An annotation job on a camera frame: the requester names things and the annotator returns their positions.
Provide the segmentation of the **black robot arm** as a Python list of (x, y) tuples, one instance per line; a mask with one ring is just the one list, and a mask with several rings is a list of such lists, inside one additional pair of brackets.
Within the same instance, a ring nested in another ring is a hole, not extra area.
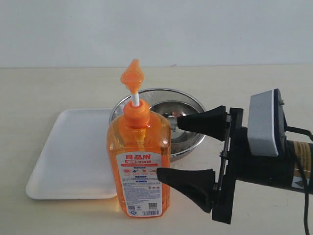
[(178, 127), (224, 141), (220, 154), (220, 172), (207, 170), (178, 170), (160, 167), (156, 170), (160, 182), (176, 189), (211, 213), (214, 221), (230, 224), (236, 181), (302, 192), (313, 192), (313, 165), (302, 162), (313, 157), (313, 145), (283, 139), (278, 155), (271, 157), (253, 153), (248, 128), (242, 126), (243, 110), (224, 106), (178, 117)]

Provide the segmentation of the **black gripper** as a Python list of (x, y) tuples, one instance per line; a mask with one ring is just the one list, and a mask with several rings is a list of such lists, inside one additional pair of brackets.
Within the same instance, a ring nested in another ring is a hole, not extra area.
[(188, 197), (204, 212), (212, 210), (212, 219), (224, 224), (231, 223), (238, 162), (248, 146), (247, 128), (242, 126), (243, 114), (242, 108), (230, 108), (227, 112), (225, 106), (219, 106), (206, 112), (177, 117), (179, 129), (224, 142), (217, 182), (212, 169), (156, 169), (160, 182)]

